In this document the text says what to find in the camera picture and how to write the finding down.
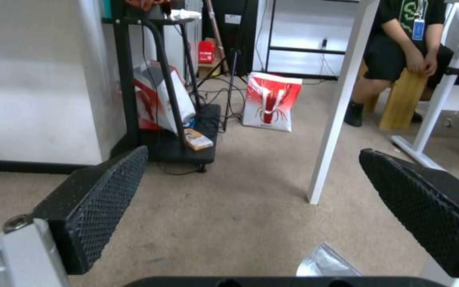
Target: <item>id badge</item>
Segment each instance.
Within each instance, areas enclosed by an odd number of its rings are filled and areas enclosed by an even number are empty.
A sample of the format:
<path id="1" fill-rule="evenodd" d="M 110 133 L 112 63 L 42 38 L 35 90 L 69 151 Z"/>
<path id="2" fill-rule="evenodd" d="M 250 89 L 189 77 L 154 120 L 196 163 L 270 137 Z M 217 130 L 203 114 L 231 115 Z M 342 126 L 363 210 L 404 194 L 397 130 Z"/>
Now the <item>id badge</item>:
<path id="1" fill-rule="evenodd" d="M 414 29 L 412 31 L 412 40 L 422 41 L 424 38 L 424 20 L 415 19 Z"/>

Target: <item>black shorts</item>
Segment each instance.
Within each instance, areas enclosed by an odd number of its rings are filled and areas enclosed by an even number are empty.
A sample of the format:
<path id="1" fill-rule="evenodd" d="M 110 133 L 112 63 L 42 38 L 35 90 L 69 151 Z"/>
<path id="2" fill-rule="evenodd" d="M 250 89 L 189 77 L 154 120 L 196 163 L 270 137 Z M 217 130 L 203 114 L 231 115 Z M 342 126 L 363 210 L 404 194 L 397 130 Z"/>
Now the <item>black shorts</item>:
<path id="1" fill-rule="evenodd" d="M 423 55 L 426 55 L 426 42 L 416 41 L 414 44 Z M 437 55 L 438 68 L 435 75 L 428 79 L 427 86 L 435 89 L 446 71 L 453 56 L 453 51 L 445 46 L 440 46 Z M 364 61 L 368 66 L 367 79 L 389 80 L 395 82 L 406 67 L 406 58 L 400 45 L 384 34 L 372 35 L 364 52 Z"/>

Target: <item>hand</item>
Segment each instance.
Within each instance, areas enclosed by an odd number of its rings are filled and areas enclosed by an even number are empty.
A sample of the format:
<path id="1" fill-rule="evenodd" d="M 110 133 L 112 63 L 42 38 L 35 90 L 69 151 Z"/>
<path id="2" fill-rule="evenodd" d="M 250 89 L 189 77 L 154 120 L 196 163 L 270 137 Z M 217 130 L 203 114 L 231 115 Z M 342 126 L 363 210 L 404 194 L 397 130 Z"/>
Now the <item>hand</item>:
<path id="1" fill-rule="evenodd" d="M 437 66 L 437 52 L 429 51 L 424 58 L 424 74 L 428 77 L 435 75 Z"/>
<path id="2" fill-rule="evenodd" d="M 406 56 L 406 67 L 409 71 L 414 73 L 424 73 L 426 63 L 421 51 L 417 47 L 413 46 L 409 50 L 405 51 Z"/>
<path id="3" fill-rule="evenodd" d="M 171 0 L 126 0 L 126 2 L 134 7 L 140 8 L 143 11 L 147 12 L 151 9 L 153 4 L 164 4 L 166 2 L 170 2 Z"/>

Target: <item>black shoe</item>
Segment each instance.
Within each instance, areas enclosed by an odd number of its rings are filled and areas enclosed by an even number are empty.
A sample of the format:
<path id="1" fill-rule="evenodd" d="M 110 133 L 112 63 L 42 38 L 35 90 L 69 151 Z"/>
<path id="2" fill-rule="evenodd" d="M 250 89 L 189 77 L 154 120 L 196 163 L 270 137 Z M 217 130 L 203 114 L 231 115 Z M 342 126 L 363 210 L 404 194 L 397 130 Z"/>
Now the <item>black shoe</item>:
<path id="1" fill-rule="evenodd" d="M 362 109 L 364 109 L 364 104 L 350 100 L 348 108 L 346 108 L 345 122 L 352 127 L 362 126 Z"/>
<path id="2" fill-rule="evenodd" d="M 418 124 L 420 122 L 422 122 L 422 116 L 421 114 L 417 113 L 417 112 L 414 112 L 414 115 L 412 116 L 412 122 L 414 124 Z"/>

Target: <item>black rolling cart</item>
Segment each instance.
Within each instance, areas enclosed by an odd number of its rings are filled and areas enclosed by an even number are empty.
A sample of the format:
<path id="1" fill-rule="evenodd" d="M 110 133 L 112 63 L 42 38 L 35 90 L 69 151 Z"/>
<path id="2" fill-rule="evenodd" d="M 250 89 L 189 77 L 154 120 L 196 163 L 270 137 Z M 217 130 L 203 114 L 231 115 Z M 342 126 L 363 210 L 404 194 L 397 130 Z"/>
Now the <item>black rolling cart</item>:
<path id="1" fill-rule="evenodd" d="M 149 149 L 149 159 L 152 161 L 170 163 L 189 163 L 196 165 L 198 172 L 206 170 L 205 165 L 214 162 L 215 148 L 220 122 L 219 105 L 202 105 L 196 85 L 196 74 L 194 72 L 189 43 L 186 37 L 185 24 L 193 21 L 186 20 L 165 20 L 153 19 L 149 13 L 143 13 L 125 4 L 124 0 L 111 0 L 112 18 L 103 18 L 102 22 L 113 25 L 114 38 L 116 41 L 116 54 L 118 69 L 120 71 L 120 85 L 124 101 L 124 112 L 127 131 L 124 138 L 112 151 L 112 156 L 121 152 L 135 149 L 140 145 L 146 145 Z M 155 40 L 157 49 L 157 60 L 160 63 L 164 82 L 168 91 L 175 125 L 178 136 L 174 133 L 161 130 L 144 131 L 139 129 L 137 104 L 135 102 L 135 87 L 133 84 L 133 66 L 131 58 L 131 47 L 129 40 L 129 25 L 143 25 L 150 29 Z M 164 26 L 179 25 L 184 45 L 186 63 L 188 65 L 192 94 L 195 96 L 196 125 L 193 127 L 214 142 L 214 146 L 202 151 L 195 152 L 186 145 L 184 127 L 180 118 L 177 97 L 173 87 L 173 81 L 169 71 L 169 64 L 164 50 Z"/>

